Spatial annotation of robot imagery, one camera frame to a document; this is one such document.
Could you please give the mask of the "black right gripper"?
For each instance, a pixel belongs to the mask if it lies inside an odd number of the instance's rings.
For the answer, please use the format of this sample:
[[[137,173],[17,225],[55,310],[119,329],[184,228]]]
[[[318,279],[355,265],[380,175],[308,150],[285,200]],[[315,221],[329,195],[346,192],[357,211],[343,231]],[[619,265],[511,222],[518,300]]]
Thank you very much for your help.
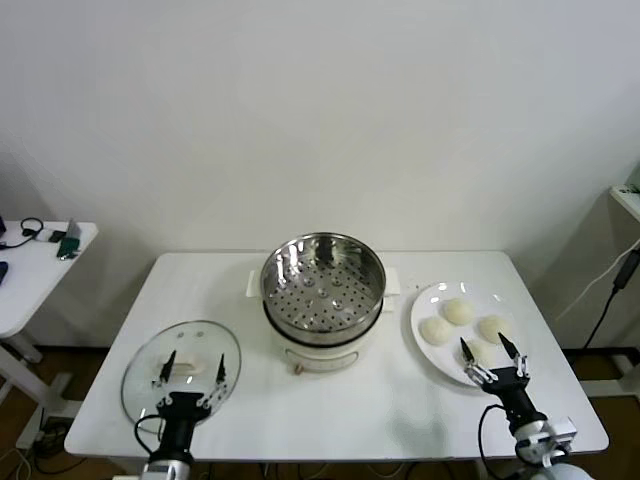
[[[487,346],[477,340],[460,338],[464,372],[476,385],[484,385],[484,392],[496,396],[506,411],[510,431],[537,421],[545,421],[526,392],[529,383],[528,359],[502,332],[499,339],[515,367],[490,370],[493,360]]]

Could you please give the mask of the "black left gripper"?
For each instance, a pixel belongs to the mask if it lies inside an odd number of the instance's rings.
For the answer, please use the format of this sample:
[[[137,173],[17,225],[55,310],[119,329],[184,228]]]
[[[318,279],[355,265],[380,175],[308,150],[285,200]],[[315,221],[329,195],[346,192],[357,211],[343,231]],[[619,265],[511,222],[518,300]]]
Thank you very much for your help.
[[[151,458],[192,458],[190,447],[195,427],[210,415],[210,411],[217,411],[229,395],[225,354],[221,355],[213,384],[205,388],[204,394],[172,392],[171,374],[176,354],[176,350],[171,352],[160,373],[151,381],[154,407],[171,400],[170,404],[158,408],[164,429],[159,447],[151,453]]]

